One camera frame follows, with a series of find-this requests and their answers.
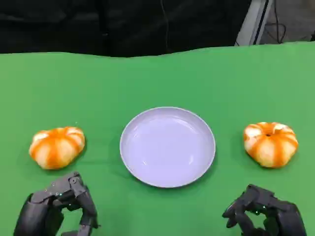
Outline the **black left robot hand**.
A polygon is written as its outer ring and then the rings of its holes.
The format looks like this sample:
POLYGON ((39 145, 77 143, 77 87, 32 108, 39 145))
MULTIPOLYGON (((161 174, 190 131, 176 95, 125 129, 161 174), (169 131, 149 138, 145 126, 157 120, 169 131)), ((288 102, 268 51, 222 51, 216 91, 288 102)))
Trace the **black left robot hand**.
POLYGON ((81 209, 79 229, 63 236, 90 236, 100 227, 98 213, 87 185, 74 171, 51 182, 44 190, 28 195, 20 211, 15 236, 55 236, 64 220, 63 209, 81 209))

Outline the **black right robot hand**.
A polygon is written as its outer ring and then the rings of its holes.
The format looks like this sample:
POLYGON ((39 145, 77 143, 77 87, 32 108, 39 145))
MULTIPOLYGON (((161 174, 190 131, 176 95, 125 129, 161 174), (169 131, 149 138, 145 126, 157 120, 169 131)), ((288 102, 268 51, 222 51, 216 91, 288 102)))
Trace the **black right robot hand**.
POLYGON ((296 204, 275 197, 274 192, 250 184, 224 211, 227 228, 239 225, 243 236, 305 236, 306 228, 296 204), (246 212, 264 214, 264 228, 254 226, 246 212))

